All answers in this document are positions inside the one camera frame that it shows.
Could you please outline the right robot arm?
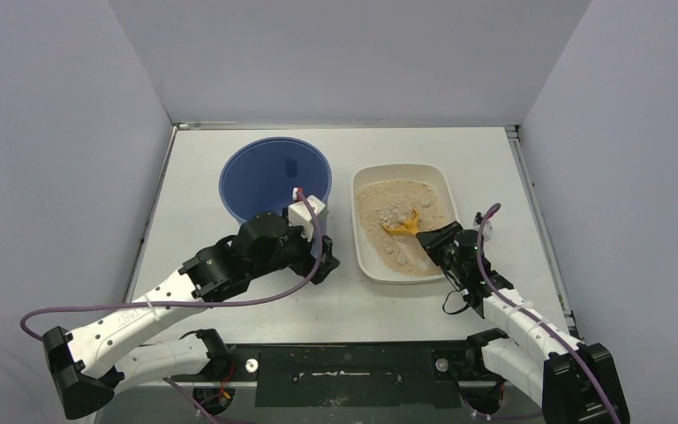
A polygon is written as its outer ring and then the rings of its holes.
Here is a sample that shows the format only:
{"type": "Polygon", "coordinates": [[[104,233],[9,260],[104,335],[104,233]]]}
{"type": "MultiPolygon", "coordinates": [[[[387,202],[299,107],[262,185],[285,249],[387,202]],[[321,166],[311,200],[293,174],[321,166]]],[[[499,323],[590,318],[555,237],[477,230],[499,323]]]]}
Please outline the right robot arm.
{"type": "Polygon", "coordinates": [[[467,338],[475,365],[511,382],[547,423],[628,423],[614,358],[552,324],[484,256],[484,237],[458,222],[415,235],[465,304],[494,325],[467,338]]]}

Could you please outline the blue plastic bucket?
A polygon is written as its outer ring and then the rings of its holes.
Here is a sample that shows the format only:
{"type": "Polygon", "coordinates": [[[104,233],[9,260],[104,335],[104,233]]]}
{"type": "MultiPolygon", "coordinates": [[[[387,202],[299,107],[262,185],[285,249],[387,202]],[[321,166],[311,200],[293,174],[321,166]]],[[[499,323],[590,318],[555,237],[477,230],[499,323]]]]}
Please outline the blue plastic bucket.
{"type": "Polygon", "coordinates": [[[328,201],[333,183],[328,159],[313,145],[291,137],[269,137],[240,148],[219,178],[223,206],[242,224],[260,212],[280,214],[295,187],[328,201]]]}

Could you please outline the yellow slotted litter scoop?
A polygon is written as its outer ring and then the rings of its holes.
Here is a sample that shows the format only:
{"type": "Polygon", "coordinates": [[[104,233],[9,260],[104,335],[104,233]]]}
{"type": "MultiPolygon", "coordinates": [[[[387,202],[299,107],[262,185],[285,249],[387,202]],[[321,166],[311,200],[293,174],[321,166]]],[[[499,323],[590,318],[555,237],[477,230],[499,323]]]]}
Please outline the yellow slotted litter scoop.
{"type": "Polygon", "coordinates": [[[412,210],[411,217],[409,219],[401,221],[396,226],[389,226],[385,223],[380,223],[381,228],[391,236],[416,236],[420,229],[418,227],[419,223],[419,213],[416,209],[412,210]]]}

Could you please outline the white plastic litter tray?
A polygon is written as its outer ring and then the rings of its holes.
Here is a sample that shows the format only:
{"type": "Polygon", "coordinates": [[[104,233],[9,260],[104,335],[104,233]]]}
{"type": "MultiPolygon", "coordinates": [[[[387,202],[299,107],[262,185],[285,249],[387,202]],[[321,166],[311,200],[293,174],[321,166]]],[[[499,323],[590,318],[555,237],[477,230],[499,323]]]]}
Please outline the white plastic litter tray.
{"type": "Polygon", "coordinates": [[[386,268],[379,255],[365,238],[355,206],[355,195],[358,189],[364,185],[391,179],[409,179],[429,184],[439,193],[443,206],[454,217],[454,220],[450,223],[459,219],[456,203],[448,187],[448,181],[440,170],[431,165],[385,164],[359,170],[353,178],[351,189],[351,213],[359,267],[370,279],[379,284],[426,284],[442,280],[444,275],[441,269],[435,265],[440,269],[438,276],[415,278],[397,275],[386,268]]]}

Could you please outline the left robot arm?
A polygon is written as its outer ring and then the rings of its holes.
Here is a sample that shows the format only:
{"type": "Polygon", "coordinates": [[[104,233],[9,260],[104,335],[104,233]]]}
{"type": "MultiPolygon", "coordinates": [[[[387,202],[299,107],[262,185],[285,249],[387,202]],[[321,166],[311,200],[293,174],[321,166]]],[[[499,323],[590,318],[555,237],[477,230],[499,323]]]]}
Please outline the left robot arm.
{"type": "Polygon", "coordinates": [[[324,235],[320,249],[305,225],[261,213],[236,235],[199,250],[133,303],[76,329],[55,327],[42,337],[57,395],[68,420],[103,408],[117,393],[178,375],[216,376],[230,363],[213,329],[150,344],[173,324],[247,291],[250,282],[291,269],[303,283],[320,284],[340,262],[324,235]]]}

